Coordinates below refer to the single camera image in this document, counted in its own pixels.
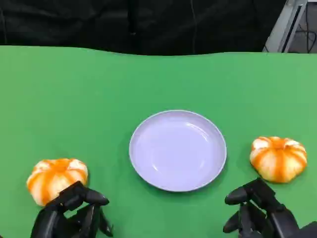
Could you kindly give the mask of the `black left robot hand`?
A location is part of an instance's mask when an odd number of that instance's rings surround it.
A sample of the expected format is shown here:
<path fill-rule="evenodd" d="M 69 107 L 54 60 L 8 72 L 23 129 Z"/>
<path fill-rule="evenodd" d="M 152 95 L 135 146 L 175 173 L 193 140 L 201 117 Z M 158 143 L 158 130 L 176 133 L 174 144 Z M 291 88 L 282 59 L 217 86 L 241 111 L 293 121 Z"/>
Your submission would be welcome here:
<path fill-rule="evenodd" d="M 59 193 L 37 215 L 32 238 L 94 238 L 97 231 L 113 236 L 102 206 L 109 200 L 80 181 Z"/>

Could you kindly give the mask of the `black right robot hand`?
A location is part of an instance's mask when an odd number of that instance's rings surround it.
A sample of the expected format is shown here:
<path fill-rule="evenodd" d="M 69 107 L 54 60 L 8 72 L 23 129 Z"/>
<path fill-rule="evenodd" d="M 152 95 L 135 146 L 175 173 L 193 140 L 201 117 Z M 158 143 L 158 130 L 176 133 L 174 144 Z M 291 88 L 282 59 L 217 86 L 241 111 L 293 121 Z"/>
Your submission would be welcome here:
<path fill-rule="evenodd" d="M 293 213 L 261 178 L 234 189 L 224 201 L 239 205 L 223 226 L 224 233 L 238 231 L 240 238 L 289 238 L 300 230 Z"/>

